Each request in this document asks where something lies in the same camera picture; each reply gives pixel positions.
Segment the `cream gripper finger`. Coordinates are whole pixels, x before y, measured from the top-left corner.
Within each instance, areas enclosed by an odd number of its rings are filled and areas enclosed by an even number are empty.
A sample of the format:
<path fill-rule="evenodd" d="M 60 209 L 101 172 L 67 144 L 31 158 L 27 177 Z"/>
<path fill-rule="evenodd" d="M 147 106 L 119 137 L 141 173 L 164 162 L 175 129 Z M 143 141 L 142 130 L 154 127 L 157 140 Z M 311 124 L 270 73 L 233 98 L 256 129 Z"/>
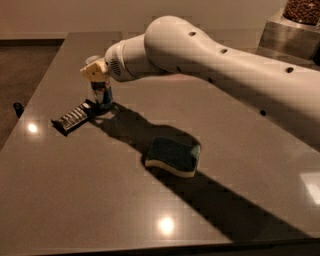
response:
<path fill-rule="evenodd" d="M 108 67 L 102 60 L 86 65 L 80 72 L 88 82 L 105 82 L 109 78 Z"/>

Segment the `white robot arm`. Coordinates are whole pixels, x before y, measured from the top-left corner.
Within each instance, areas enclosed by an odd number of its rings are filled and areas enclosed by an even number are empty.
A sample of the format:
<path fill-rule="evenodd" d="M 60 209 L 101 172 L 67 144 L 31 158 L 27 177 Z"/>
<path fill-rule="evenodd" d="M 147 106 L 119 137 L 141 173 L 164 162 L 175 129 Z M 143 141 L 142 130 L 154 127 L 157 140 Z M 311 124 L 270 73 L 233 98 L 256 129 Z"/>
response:
<path fill-rule="evenodd" d="M 81 69 L 85 80 L 183 74 L 209 82 L 312 147 L 320 145 L 320 72 L 228 48 L 188 21 L 163 16 Z"/>

